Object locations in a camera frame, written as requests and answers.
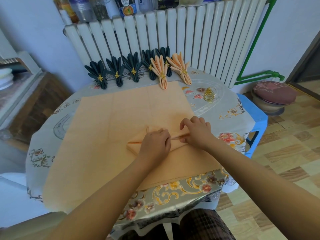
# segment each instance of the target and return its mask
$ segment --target floral tablecloth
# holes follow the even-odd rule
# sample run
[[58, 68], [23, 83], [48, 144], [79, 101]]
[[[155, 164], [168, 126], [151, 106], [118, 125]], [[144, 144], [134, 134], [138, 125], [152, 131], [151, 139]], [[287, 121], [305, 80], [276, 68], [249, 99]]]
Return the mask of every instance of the floral tablecloth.
[[[246, 137], [255, 122], [243, 108], [238, 96], [220, 80], [203, 71], [189, 68], [188, 72], [192, 79], [190, 86], [184, 84], [174, 72], [171, 77], [168, 77], [168, 81], [180, 82], [181, 89], [195, 115], [204, 117], [211, 123], [211, 131], [216, 137], [244, 153]], [[145, 69], [139, 71], [139, 77], [140, 81], [135, 83], [131, 80], [129, 73], [124, 73], [123, 86], [119, 88], [114, 78], [109, 76], [106, 90], [94, 84], [86, 86], [70, 96], [54, 111], [41, 129], [33, 135], [30, 143], [26, 159], [27, 190], [30, 198], [42, 201], [42, 189], [49, 169], [81, 98], [158, 83], [158, 80], [149, 79]], [[209, 87], [214, 91], [215, 97], [208, 102], [204, 100], [204, 93]], [[143, 229], [159, 219], [178, 217], [199, 202], [218, 200], [225, 183], [233, 184], [234, 180], [228, 177], [224, 169], [221, 169], [136, 192], [119, 216], [114, 230], [129, 229], [133, 226]]]

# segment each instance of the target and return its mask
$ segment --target stool cushion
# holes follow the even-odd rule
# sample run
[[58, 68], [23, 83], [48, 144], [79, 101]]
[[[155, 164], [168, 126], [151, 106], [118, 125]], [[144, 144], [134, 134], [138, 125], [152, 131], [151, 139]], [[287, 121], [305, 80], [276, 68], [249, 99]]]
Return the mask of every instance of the stool cushion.
[[285, 83], [261, 81], [253, 88], [254, 93], [266, 101], [277, 104], [291, 104], [298, 92]]

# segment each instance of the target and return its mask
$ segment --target door frame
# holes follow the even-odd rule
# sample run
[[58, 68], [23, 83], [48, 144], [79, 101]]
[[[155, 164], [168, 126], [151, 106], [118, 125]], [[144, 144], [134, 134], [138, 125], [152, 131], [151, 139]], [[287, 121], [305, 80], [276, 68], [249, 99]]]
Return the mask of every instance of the door frame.
[[320, 31], [317, 33], [317, 35], [314, 37], [313, 41], [307, 48], [306, 52], [304, 52], [301, 59], [298, 61], [290, 75], [288, 76], [288, 79], [286, 80], [287, 84], [290, 84], [291, 86], [301, 90], [302, 92], [305, 92], [306, 94], [318, 99], [320, 101], [320, 95], [310, 91], [309, 89], [306, 89], [305, 87], [302, 87], [298, 83], [295, 82], [296, 78], [300, 75], [300, 73], [304, 70], [305, 65], [309, 61], [309, 59], [312, 57], [314, 52], [317, 50], [317, 48], [320, 46]]

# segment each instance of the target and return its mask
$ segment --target white radiator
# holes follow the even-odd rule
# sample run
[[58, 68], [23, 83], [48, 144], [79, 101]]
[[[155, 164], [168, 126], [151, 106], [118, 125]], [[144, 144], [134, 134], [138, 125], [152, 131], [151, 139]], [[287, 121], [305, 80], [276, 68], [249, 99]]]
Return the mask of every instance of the white radiator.
[[223, 0], [199, 7], [118, 17], [65, 27], [84, 65], [130, 52], [170, 47], [191, 67], [232, 88], [246, 58], [266, 0]]

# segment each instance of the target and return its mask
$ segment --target plaid pants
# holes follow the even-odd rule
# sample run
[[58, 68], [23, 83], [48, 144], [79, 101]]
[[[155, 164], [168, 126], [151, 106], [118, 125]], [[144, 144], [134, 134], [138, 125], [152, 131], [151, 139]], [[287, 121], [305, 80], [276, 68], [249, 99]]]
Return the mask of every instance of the plaid pants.
[[[185, 240], [236, 240], [229, 228], [215, 210], [195, 209], [186, 214], [180, 226], [172, 224], [173, 238]], [[131, 230], [123, 235], [121, 240], [134, 239], [168, 239], [162, 224], [154, 227], [145, 236]]]

